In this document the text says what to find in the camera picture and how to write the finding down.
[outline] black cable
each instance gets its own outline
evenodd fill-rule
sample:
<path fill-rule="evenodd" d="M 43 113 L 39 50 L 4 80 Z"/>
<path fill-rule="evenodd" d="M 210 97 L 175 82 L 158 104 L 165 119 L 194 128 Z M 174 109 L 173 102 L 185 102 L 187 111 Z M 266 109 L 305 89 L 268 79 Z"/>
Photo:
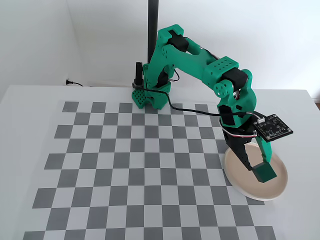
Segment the black cable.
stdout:
<path fill-rule="evenodd" d="M 159 94 L 165 94 L 166 97 L 168 98 L 168 102 L 169 105 L 172 109 L 177 110 L 177 111 L 186 111 L 186 112 L 193 112 L 193 113 L 198 113 L 198 114 L 204 114 L 204 115 L 209 115 L 209 116 L 214 116 L 214 117 L 220 117 L 220 116 L 244 116 L 244 115 L 252 115 L 251 112 L 230 112 L 230 113 L 210 113 L 210 112 L 205 112 L 205 111 L 198 111 L 195 109 L 188 109 L 188 108 L 179 108 L 179 107 L 175 107 L 172 105 L 171 101 L 170 101 L 170 97 L 169 94 L 166 93 L 165 91 L 159 91 L 159 90 L 153 90 L 153 89 L 147 89 L 141 86 L 137 86 L 135 85 L 135 83 L 132 83 L 132 87 L 134 89 L 140 89 L 140 90 L 144 90 L 147 92 L 153 92 L 153 93 L 159 93 Z"/>
<path fill-rule="evenodd" d="M 77 84 L 77 85 L 80 85 L 81 87 L 83 87 L 82 84 L 77 83 L 77 82 L 74 82 L 74 81 L 70 81 L 70 80 L 67 79 L 67 80 L 65 81 L 65 85 L 68 85 L 68 84 Z"/>
<path fill-rule="evenodd" d="M 179 81 L 179 79 L 180 79 L 180 76 L 179 76 L 179 74 L 177 73 L 177 71 L 174 70 L 174 72 L 175 72 L 175 74 L 177 75 L 178 79 L 169 79 L 170 82 L 176 82 L 176 81 Z"/>

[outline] black pole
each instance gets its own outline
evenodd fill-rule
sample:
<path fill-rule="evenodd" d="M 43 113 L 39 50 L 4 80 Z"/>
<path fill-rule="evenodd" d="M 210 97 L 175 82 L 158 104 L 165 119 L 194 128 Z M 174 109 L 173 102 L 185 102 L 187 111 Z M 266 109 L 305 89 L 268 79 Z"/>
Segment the black pole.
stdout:
<path fill-rule="evenodd" d="M 148 63 L 157 42 L 159 0 L 148 0 Z"/>

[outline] green robotic arm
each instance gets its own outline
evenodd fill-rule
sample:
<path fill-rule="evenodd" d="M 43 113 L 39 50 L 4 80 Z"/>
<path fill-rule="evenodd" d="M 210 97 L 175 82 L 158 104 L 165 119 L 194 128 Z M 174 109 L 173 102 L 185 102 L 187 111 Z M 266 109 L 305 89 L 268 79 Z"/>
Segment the green robotic arm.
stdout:
<path fill-rule="evenodd" d="M 263 116 L 253 113 L 257 99 L 251 89 L 251 72 L 239 70 L 239 64 L 227 56 L 217 58 L 183 34 L 184 30 L 177 24 L 158 31 L 150 63 L 142 66 L 137 62 L 135 90 L 132 92 L 134 102 L 139 108 L 152 104 L 155 109 L 162 109 L 168 101 L 164 93 L 170 92 L 169 79 L 175 68 L 201 80 L 221 98 L 217 107 L 228 146 L 244 166 L 253 171 L 258 181 L 264 183 L 275 178 L 277 175 L 269 164 L 272 156 L 270 142 L 258 136 L 254 128 Z M 245 144 L 252 138 L 256 138 L 263 157 L 263 162 L 253 167 L 245 150 Z"/>

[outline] checkerboard pattern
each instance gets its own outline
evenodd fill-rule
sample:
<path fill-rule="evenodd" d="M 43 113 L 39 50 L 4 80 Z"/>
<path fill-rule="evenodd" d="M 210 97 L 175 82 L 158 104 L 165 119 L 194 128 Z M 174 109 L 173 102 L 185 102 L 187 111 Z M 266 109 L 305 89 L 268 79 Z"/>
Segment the checkerboard pattern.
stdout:
<path fill-rule="evenodd" d="M 65 102 L 50 144 L 43 175 L 58 179 L 37 190 L 32 206 L 45 227 L 23 240 L 276 239 L 272 226 L 253 223 L 249 205 L 264 202 L 225 177 L 217 117 Z"/>

